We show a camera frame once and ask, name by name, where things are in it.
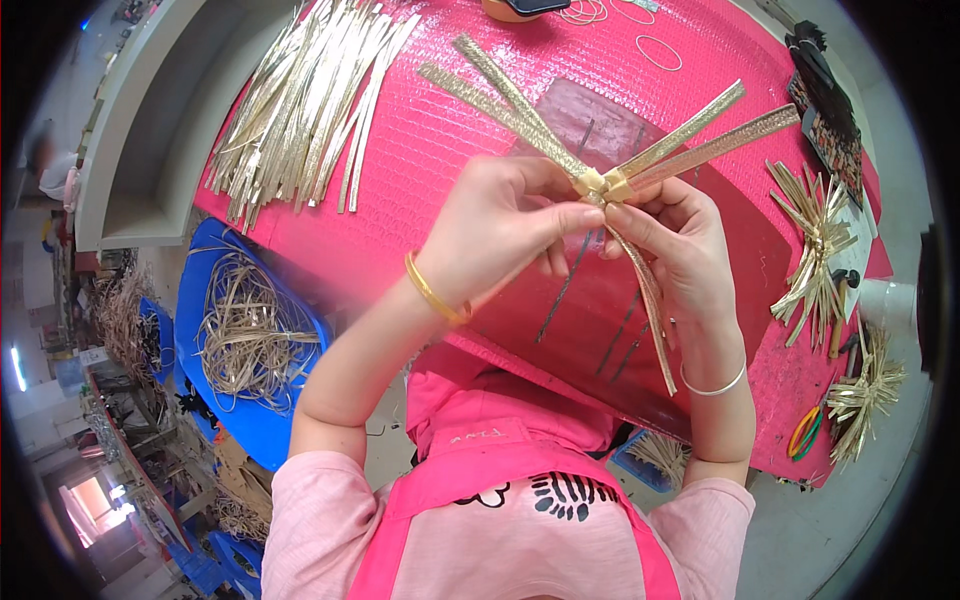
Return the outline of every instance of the pink apron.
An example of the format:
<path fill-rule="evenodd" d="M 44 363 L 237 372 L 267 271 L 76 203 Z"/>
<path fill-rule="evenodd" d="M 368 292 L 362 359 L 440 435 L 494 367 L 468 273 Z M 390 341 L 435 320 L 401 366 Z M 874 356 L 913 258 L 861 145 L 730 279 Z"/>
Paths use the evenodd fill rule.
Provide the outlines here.
<path fill-rule="evenodd" d="M 589 477 L 616 490 L 634 529 L 646 597 L 679 600 L 673 567 L 649 525 L 616 477 L 584 453 L 607 447 L 612 418 L 447 344 L 420 356 L 407 396 L 407 434 L 422 462 L 394 483 L 349 600 L 390 598 L 414 516 L 549 471 Z"/>

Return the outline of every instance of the gold bangle bracelet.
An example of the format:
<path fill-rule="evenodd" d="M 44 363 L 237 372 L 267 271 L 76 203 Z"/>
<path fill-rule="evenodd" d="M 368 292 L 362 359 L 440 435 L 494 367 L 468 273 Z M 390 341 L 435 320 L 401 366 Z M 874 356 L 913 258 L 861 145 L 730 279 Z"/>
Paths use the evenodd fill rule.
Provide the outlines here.
<path fill-rule="evenodd" d="M 448 321 L 456 325 L 462 325 L 469 321 L 470 317 L 473 316 L 473 307 L 470 306 L 469 301 L 464 302 L 464 314 L 461 315 L 447 306 L 443 300 L 437 298 L 437 295 L 434 294 L 430 286 L 427 285 L 426 280 L 420 274 L 420 271 L 417 270 L 417 265 L 414 264 L 414 258 L 417 257 L 418 252 L 419 251 L 411 250 L 404 257 L 404 262 L 407 265 L 407 275 L 410 276 L 410 280 L 414 282 L 414 285 L 417 286 L 417 289 L 420 290 L 420 293 L 423 294 L 426 301 L 433 306 L 434 310 L 446 317 Z"/>

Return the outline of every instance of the hand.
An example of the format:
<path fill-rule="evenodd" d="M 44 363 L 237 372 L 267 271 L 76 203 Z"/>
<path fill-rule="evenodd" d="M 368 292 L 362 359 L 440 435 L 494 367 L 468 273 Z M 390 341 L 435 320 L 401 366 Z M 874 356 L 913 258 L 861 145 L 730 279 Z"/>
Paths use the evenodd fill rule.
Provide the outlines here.
<path fill-rule="evenodd" d="M 465 300 L 482 305 L 535 259 L 543 273 L 567 276 L 563 237 L 604 224 L 601 210 L 577 200 L 563 169 L 546 158 L 473 158 L 450 191 L 417 268 L 454 309 Z"/>
<path fill-rule="evenodd" d="M 672 317 L 678 329 L 736 322 L 727 240 L 720 212 L 708 195 L 671 178 L 643 190 L 628 204 L 608 204 L 607 223 L 657 257 L 651 269 L 663 288 L 664 319 Z M 623 253 L 611 239 L 603 255 L 616 258 Z"/>

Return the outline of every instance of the woman's left hand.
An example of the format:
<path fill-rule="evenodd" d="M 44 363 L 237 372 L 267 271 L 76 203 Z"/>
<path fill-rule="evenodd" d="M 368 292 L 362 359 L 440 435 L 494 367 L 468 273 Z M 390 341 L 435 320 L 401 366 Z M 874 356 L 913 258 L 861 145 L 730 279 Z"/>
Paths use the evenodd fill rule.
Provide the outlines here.
<path fill-rule="evenodd" d="M 535 259 L 546 275 L 567 276 L 563 237 L 604 224 L 603 211 L 577 200 L 566 173 L 548 158 L 473 158 L 417 269 L 448 306 L 482 305 Z"/>

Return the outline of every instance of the dark strip mark on table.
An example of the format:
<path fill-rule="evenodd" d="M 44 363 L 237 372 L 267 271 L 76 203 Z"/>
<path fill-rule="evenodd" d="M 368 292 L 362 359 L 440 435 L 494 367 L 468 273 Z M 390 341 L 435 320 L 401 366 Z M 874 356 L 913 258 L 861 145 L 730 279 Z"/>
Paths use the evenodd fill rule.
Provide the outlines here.
<path fill-rule="evenodd" d="M 613 345 L 616 344 L 616 341 L 620 339 L 620 334 L 623 333 L 623 328 L 627 326 L 627 322 L 630 320 L 631 315 L 634 314 L 634 308 L 636 308 L 636 301 L 640 299 L 640 289 L 636 288 L 636 294 L 634 294 L 634 299 L 630 302 L 630 308 L 627 309 L 627 314 L 623 318 L 623 322 L 620 324 L 620 328 L 616 330 L 616 333 L 613 334 L 613 339 L 610 340 L 610 345 L 607 346 L 607 353 L 603 355 L 603 360 L 600 361 L 600 366 L 597 367 L 596 373 L 594 375 L 599 375 L 600 371 L 603 370 L 604 365 L 607 364 L 607 359 L 610 358 L 611 352 L 613 352 Z"/>
<path fill-rule="evenodd" d="M 630 347 L 627 348 L 627 353 L 623 357 L 623 362 L 621 362 L 620 366 L 616 368 L 616 373 L 613 374 L 613 378 L 610 380 L 611 383 L 616 381 L 617 377 L 619 377 L 620 374 L 623 372 L 623 368 L 627 366 L 627 361 L 630 360 L 630 355 L 633 354 L 634 350 L 636 350 L 640 346 L 640 338 L 643 337 L 643 334 L 646 333 L 647 329 L 649 328 L 650 328 L 650 323 L 648 322 L 640 330 L 640 334 L 636 336 L 636 339 L 632 344 L 630 344 Z"/>
<path fill-rule="evenodd" d="M 587 130 L 584 132 L 584 137 L 580 140 L 580 145 L 577 146 L 577 157 L 580 157 L 580 153 L 584 150 L 584 146 L 587 145 L 587 140 L 590 138 L 590 134 L 593 132 L 594 123 L 595 121 L 591 118 L 590 122 L 587 124 Z M 580 253 L 577 254 L 577 259 L 573 261 L 573 266 L 570 267 L 570 275 L 566 276 L 564 286 L 560 288 L 560 294 L 558 294 L 557 299 L 553 301 L 553 307 L 550 309 L 550 312 L 547 313 L 546 320 L 540 327 L 540 332 L 537 333 L 537 339 L 534 340 L 534 344 L 539 344 L 540 340 L 543 339 L 543 334 L 546 332 L 546 327 L 550 324 L 550 320 L 553 319 L 553 315 L 557 312 L 557 308 L 560 307 L 560 300 L 564 299 L 566 288 L 570 286 L 570 280 L 573 278 L 573 274 L 577 272 L 577 267 L 580 266 L 580 261 L 583 260 L 584 254 L 587 253 L 587 248 L 590 245 L 590 237 L 592 235 L 593 231 L 588 231 L 587 236 L 584 237 L 584 245 L 580 247 Z"/>
<path fill-rule="evenodd" d="M 640 131 L 636 133 L 636 142 L 634 142 L 634 148 L 630 151 L 630 158 L 640 153 L 640 144 L 643 143 L 643 132 L 646 131 L 646 129 L 647 124 L 640 123 Z"/>
<path fill-rule="evenodd" d="M 584 150 L 584 146 L 587 145 L 587 140 L 590 137 L 590 133 L 593 132 L 593 119 L 590 119 L 589 124 L 587 125 L 587 130 L 584 132 L 584 138 L 580 140 L 580 145 L 577 146 L 577 157 L 580 157 L 580 153 Z"/>
<path fill-rule="evenodd" d="M 557 299 L 553 301 L 553 307 L 550 309 L 550 312 L 546 315 L 546 321 L 543 322 L 543 325 L 540 327 L 540 332 L 537 334 L 537 339 L 534 340 L 534 344 L 539 344 L 540 340 L 543 339 L 543 334 L 546 332 L 546 327 L 550 324 L 550 320 L 553 319 L 554 313 L 557 312 L 557 308 L 560 307 L 560 300 L 564 299 L 564 294 L 566 294 L 566 288 L 570 287 L 570 280 L 573 278 L 573 275 L 577 272 L 577 267 L 580 266 L 580 261 L 583 260 L 584 254 L 587 253 L 587 247 L 590 245 L 590 237 L 593 235 L 593 231 L 588 231 L 587 235 L 584 237 L 584 244 L 580 247 L 580 253 L 577 254 L 577 259 L 573 261 L 573 266 L 570 267 L 570 275 L 566 276 L 564 281 L 564 286 L 560 288 L 560 294 L 557 295 Z"/>

